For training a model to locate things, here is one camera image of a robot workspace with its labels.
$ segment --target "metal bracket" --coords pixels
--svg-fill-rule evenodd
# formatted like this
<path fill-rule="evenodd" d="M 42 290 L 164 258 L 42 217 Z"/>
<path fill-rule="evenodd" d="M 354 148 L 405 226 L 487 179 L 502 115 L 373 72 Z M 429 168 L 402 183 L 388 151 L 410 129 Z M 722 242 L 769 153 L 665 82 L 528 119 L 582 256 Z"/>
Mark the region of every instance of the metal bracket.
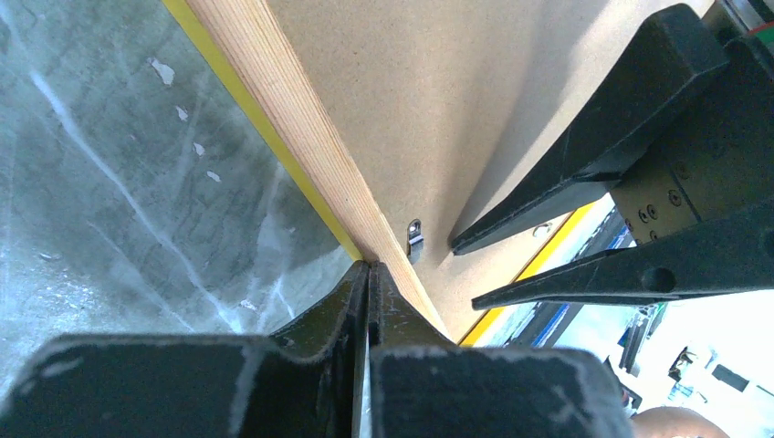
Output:
<path fill-rule="evenodd" d="M 409 262 L 415 264 L 419 261 L 419 257 L 422 255 L 424 249 L 424 236 L 422 235 L 422 221 L 414 219 L 411 221 L 408 227 L 408 241 L 409 241 Z"/>

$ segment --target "particle board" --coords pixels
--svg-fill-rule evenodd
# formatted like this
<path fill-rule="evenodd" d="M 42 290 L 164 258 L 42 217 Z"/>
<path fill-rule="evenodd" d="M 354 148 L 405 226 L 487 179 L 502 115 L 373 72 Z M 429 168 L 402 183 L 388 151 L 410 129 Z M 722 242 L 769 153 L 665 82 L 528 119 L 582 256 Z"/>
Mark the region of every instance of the particle board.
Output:
<path fill-rule="evenodd" d="M 559 137 L 642 21 L 672 1 L 268 0 L 394 234 L 423 221 L 414 266 L 453 339 L 470 298 L 542 246 L 527 232 L 452 257 L 448 239 Z M 708 0 L 687 2 L 699 15 Z"/>

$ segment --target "hole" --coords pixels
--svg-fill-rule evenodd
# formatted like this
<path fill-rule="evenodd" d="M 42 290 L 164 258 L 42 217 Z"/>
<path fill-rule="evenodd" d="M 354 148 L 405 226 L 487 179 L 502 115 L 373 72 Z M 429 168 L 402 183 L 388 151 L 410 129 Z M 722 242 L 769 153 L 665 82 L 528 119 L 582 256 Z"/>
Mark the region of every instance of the hole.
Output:
<path fill-rule="evenodd" d="M 774 257 L 774 231 L 769 231 L 763 236 L 763 249 L 769 257 Z"/>
<path fill-rule="evenodd" d="M 680 196 L 680 193 L 678 193 L 677 190 L 670 190 L 668 196 L 669 202 L 675 207 L 679 207 L 683 204 L 683 198 Z"/>
<path fill-rule="evenodd" d="M 671 292 L 676 285 L 675 274 L 665 267 L 652 267 L 643 274 L 643 287 L 651 292 Z"/>

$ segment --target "wood edge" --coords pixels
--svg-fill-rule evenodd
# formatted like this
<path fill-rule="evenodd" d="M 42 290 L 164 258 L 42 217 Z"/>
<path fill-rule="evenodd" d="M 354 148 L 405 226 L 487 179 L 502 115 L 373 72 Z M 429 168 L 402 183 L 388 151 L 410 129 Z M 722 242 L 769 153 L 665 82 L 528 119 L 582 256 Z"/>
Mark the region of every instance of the wood edge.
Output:
<path fill-rule="evenodd" d="M 527 264 L 513 278 L 511 283 L 534 276 L 548 259 L 559 249 L 561 243 L 578 226 L 581 220 L 591 211 L 594 203 L 582 206 L 567 216 L 560 227 L 549 237 L 538 252 L 527 262 Z M 462 347 L 474 347 L 476 342 L 481 339 L 487 330 L 492 327 L 503 314 L 503 308 L 492 308 L 484 312 L 481 318 L 471 327 L 459 341 Z"/>
<path fill-rule="evenodd" d="M 223 83 L 225 89 L 234 98 L 236 105 L 245 113 L 247 119 L 256 128 L 269 149 L 277 156 L 277 159 L 285 167 L 290 178 L 293 179 L 300 191 L 304 193 L 304 196 L 322 219 L 322 222 L 330 229 L 333 236 L 336 237 L 336 240 L 339 241 L 352 260 L 362 260 L 360 250 L 358 250 L 352 239 L 344 231 L 344 227 L 341 226 L 339 220 L 336 219 L 336 216 L 328 207 L 328 204 L 322 199 L 312 181 L 309 180 L 308 176 L 298 165 L 285 142 L 277 135 L 266 113 L 261 109 L 256 100 L 250 96 L 250 93 L 247 92 L 245 85 L 236 75 L 223 52 L 214 43 L 213 39 L 210 38 L 209 32 L 204 29 L 202 23 L 196 18 L 194 11 L 188 7 L 185 0 L 162 0 L 162 2 L 193 45 L 199 50 L 199 53 L 202 54 L 202 57 Z"/>
<path fill-rule="evenodd" d="M 266 0 L 187 5 L 363 258 L 384 262 L 401 294 L 449 337 Z"/>

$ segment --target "worn black surface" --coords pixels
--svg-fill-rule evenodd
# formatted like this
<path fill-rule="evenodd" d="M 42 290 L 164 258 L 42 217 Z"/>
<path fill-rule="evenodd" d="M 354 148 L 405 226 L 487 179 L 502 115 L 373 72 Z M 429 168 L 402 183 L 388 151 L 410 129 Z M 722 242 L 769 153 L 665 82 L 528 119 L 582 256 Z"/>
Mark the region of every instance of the worn black surface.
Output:
<path fill-rule="evenodd" d="M 610 250 L 474 298 L 647 306 L 774 287 L 774 198 L 631 249 Z"/>
<path fill-rule="evenodd" d="M 617 383 L 577 350 L 403 346 L 371 354 L 373 436 L 632 436 Z"/>
<path fill-rule="evenodd" d="M 631 436 L 612 376 L 593 356 L 460 349 L 400 296 L 384 264 L 363 262 L 269 337 L 52 341 L 3 405 L 0 431 L 352 436 L 369 326 L 374 436 Z"/>
<path fill-rule="evenodd" d="M 727 63 L 686 5 L 648 17 L 575 120 L 506 199 L 452 241 L 463 255 L 602 197 Z"/>
<path fill-rule="evenodd" d="M 3 436 L 349 436 L 368 266 L 271 337 L 74 336 L 26 365 Z"/>
<path fill-rule="evenodd" d="M 401 296 L 387 265 L 382 262 L 374 263 L 369 273 L 368 319 L 372 346 L 454 345 Z"/>

